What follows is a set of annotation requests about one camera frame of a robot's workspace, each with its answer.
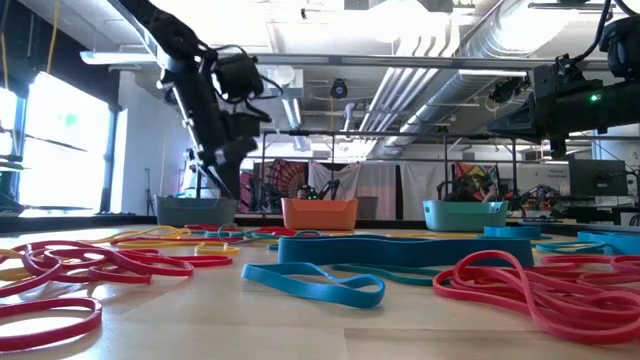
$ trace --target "orange bin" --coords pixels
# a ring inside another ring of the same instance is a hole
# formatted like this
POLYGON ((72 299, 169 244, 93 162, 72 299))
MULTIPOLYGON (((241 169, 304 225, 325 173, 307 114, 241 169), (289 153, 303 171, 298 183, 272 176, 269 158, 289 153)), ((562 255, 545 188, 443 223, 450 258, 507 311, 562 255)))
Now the orange bin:
POLYGON ((282 199, 284 226, 293 230, 353 230, 358 200, 282 199))

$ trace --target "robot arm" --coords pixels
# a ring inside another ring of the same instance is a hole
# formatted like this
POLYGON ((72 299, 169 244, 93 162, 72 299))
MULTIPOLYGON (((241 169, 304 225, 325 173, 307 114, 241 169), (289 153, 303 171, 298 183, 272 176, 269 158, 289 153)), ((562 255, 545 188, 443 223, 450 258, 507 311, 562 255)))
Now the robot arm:
POLYGON ((616 4, 629 17, 606 27, 611 0, 606 0, 593 45, 582 55, 558 57, 555 64, 533 70, 534 92, 514 113, 489 124, 488 130, 530 141, 549 138, 551 155, 566 153, 565 139, 571 132, 598 130, 639 123, 640 102, 640 16, 623 0, 616 4), (607 53, 611 73, 624 81, 604 86, 600 80, 586 80, 579 68, 600 45, 607 53))
POLYGON ((162 68, 158 86, 173 92, 180 107, 199 170, 222 194, 239 198, 240 163, 257 148, 253 137, 260 136, 260 122, 271 121, 266 113, 249 105, 250 99, 264 92, 257 60, 237 46, 210 48, 189 26, 150 1, 135 7, 127 7, 130 2, 124 0, 109 2, 119 6, 121 12, 122 8, 132 12, 131 17, 138 21, 142 41, 162 68), (240 52, 223 53, 230 48, 240 52), (212 76, 216 76, 219 91, 212 76), (218 99, 245 103, 253 113, 230 114, 220 109, 218 99))

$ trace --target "desk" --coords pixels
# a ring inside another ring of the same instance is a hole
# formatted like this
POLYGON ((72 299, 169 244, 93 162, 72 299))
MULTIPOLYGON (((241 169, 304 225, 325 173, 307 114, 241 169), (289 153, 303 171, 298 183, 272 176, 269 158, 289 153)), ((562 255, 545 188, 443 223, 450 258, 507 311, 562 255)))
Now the desk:
MULTIPOLYGON (((141 228, 145 227, 30 234, 0 241, 8 248, 44 239, 95 239, 141 228)), ((0 299, 7 304, 92 295, 104 305, 101 332, 0 356, 3 360, 600 360, 637 359, 640 351, 638 344, 607 348, 563 342, 538 331, 527 317, 439 298, 429 288, 386 281, 381 306, 358 310, 293 298, 240 277, 245 263, 275 261, 276 253, 264 246, 243 247, 232 266, 197 269, 191 279, 156 276, 150 285, 50 283, 19 298, 0 299)), ((0 322, 0 335, 24 331, 25 326, 42 330, 62 321, 74 320, 0 322)))

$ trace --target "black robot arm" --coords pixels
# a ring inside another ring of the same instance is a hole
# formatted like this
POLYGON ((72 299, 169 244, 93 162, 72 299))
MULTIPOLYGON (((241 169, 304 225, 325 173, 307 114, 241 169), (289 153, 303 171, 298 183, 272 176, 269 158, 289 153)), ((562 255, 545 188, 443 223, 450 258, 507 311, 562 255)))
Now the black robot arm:
POLYGON ((150 1, 138 1, 136 6, 121 1, 119 5, 138 20, 141 39, 162 68, 159 88, 175 95, 200 171, 222 194, 239 198, 240 163, 257 149, 254 137, 260 136, 260 122, 271 121, 249 105, 250 99, 264 92, 256 59, 238 46, 210 48, 189 26, 150 1), (231 48, 239 52, 223 53, 231 48), (216 76, 218 90, 212 76, 216 76), (245 103, 253 113, 231 114, 219 107, 219 99, 245 103))

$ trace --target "teal bin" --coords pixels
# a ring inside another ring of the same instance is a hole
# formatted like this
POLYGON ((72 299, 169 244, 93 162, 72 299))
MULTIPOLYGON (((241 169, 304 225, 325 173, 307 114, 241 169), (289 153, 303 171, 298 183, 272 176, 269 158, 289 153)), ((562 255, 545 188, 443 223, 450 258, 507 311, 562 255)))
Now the teal bin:
POLYGON ((507 203, 425 201, 424 218, 433 231, 483 232, 485 226, 505 226, 507 203))

